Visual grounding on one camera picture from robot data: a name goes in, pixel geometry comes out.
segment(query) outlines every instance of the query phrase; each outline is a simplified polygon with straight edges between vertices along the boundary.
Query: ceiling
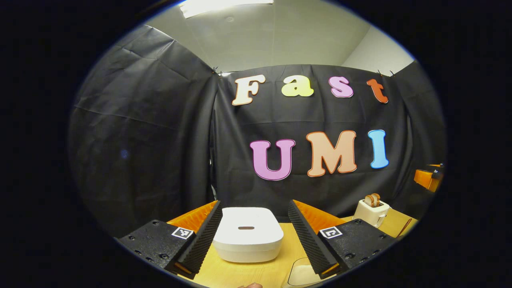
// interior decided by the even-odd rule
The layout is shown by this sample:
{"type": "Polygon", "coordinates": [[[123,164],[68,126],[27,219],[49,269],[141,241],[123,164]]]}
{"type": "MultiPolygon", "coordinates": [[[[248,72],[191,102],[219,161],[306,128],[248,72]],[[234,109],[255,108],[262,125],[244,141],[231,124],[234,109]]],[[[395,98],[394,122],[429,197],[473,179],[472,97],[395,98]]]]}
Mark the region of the ceiling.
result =
{"type": "Polygon", "coordinates": [[[370,24],[321,0],[274,0],[239,5],[185,19],[178,6],[152,26],[176,39],[217,72],[288,64],[340,66],[370,24]]]}

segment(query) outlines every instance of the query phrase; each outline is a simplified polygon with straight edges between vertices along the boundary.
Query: orange letter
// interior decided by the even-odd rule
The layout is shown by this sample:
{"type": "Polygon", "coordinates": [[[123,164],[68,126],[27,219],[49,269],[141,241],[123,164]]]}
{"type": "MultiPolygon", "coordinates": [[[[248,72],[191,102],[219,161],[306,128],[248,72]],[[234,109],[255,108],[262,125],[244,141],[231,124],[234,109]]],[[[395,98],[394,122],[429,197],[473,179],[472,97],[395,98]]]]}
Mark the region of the orange letter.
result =
{"type": "Polygon", "coordinates": [[[306,139],[311,142],[311,170],[308,171],[309,177],[318,177],[325,174],[322,168],[322,160],[325,162],[329,173],[334,173],[338,161],[341,161],[338,172],[347,173],[357,169],[354,162],[354,139],[355,132],[345,130],[340,133],[336,148],[334,148],[324,132],[312,132],[306,135],[306,139]]]}
{"type": "Polygon", "coordinates": [[[261,74],[257,76],[238,78],[234,82],[237,84],[237,94],[231,104],[235,106],[245,105],[252,102],[252,98],[249,97],[249,92],[251,92],[252,95],[256,95],[260,87],[258,82],[265,82],[265,76],[261,74]],[[256,81],[256,83],[249,85],[251,81],[256,81]]]}
{"type": "Polygon", "coordinates": [[[377,98],[377,100],[379,100],[379,102],[382,102],[382,103],[388,102],[388,98],[386,96],[384,96],[381,91],[382,89],[384,89],[384,87],[381,84],[377,83],[377,80],[375,80],[375,79],[368,80],[366,82],[366,84],[368,84],[372,87],[373,95],[375,95],[375,98],[377,98]]]}

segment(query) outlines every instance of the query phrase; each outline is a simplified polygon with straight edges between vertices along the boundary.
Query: ceiling light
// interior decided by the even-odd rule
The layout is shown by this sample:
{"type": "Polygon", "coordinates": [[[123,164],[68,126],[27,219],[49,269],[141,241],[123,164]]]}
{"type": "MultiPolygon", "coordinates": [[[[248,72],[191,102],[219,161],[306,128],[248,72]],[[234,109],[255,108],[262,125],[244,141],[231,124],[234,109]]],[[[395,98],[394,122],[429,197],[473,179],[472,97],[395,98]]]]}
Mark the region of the ceiling light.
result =
{"type": "Polygon", "coordinates": [[[273,0],[186,0],[180,4],[180,9],[185,18],[190,18],[201,13],[220,10],[230,6],[273,3],[273,0]]]}

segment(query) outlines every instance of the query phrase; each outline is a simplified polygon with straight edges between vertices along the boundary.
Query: white plastic box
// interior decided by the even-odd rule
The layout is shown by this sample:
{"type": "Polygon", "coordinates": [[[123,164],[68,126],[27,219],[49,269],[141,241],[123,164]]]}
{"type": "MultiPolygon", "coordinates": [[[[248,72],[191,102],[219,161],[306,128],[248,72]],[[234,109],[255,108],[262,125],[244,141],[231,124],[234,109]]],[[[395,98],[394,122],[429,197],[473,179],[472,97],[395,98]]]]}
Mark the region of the white plastic box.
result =
{"type": "Polygon", "coordinates": [[[386,217],[389,205],[380,201],[379,207],[370,207],[368,204],[365,203],[365,200],[360,200],[357,204],[357,208],[354,213],[353,219],[361,219],[365,222],[368,222],[372,226],[379,228],[382,224],[382,221],[386,217]]]}
{"type": "Polygon", "coordinates": [[[222,220],[213,245],[219,256],[230,262],[264,262],[278,256],[283,230],[267,208],[222,209],[222,220]]]}

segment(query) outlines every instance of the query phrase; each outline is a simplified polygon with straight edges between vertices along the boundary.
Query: pink letter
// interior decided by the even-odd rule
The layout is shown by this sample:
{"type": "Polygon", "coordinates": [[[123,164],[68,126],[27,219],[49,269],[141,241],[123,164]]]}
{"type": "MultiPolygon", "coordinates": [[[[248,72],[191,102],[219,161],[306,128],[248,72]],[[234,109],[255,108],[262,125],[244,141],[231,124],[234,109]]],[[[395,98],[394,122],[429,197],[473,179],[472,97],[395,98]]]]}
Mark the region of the pink letter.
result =
{"type": "Polygon", "coordinates": [[[281,168],[279,170],[270,170],[267,166],[267,149],[270,147],[270,142],[261,140],[250,144],[253,151],[254,171],[266,180],[283,180],[291,172],[291,148],[295,146],[295,141],[283,139],[277,141],[275,145],[281,149],[281,168]]]}
{"type": "Polygon", "coordinates": [[[345,77],[329,78],[329,85],[332,87],[331,92],[336,97],[349,98],[354,95],[354,90],[347,84],[349,81],[345,77]]]}

